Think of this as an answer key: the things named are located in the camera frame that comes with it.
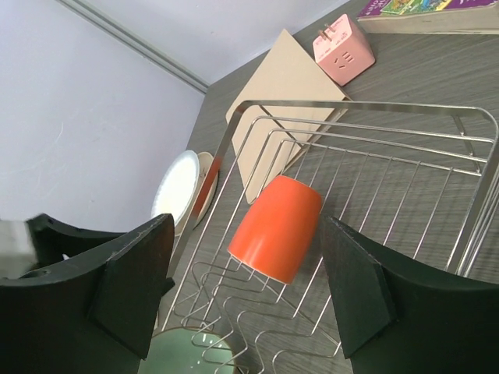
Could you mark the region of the orange mug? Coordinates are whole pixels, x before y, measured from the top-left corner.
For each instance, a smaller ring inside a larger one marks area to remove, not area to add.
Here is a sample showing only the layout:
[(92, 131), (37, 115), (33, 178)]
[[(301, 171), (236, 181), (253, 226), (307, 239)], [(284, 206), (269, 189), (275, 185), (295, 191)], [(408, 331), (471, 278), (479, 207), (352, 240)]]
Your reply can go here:
[(315, 189), (279, 175), (249, 208), (228, 252), (251, 269), (291, 284), (315, 235), (321, 207)]

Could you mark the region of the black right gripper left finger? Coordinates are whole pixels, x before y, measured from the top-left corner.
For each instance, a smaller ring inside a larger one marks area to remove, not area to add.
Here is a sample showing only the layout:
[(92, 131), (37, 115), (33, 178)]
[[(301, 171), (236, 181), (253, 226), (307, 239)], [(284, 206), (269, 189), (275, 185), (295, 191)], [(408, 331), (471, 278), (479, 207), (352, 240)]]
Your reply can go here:
[(137, 372), (174, 286), (174, 238), (169, 214), (125, 233), (3, 221), (2, 372)]

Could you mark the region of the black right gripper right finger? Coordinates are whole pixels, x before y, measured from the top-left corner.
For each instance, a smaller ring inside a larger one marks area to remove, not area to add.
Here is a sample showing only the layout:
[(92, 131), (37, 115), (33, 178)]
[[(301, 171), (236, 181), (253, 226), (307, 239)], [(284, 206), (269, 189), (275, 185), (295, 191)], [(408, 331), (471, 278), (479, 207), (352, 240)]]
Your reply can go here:
[(411, 259), (331, 216), (320, 219), (319, 232), (353, 372), (497, 372), (496, 284)]

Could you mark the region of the white ceramic plate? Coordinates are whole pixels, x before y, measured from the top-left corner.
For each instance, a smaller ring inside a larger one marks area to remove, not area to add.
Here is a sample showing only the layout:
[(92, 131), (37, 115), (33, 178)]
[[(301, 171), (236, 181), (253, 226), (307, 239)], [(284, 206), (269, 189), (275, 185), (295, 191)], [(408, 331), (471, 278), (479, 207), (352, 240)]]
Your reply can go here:
[(200, 162), (197, 154), (192, 150), (180, 153), (157, 188), (150, 217), (169, 213), (175, 225), (178, 225), (194, 197), (199, 177)]

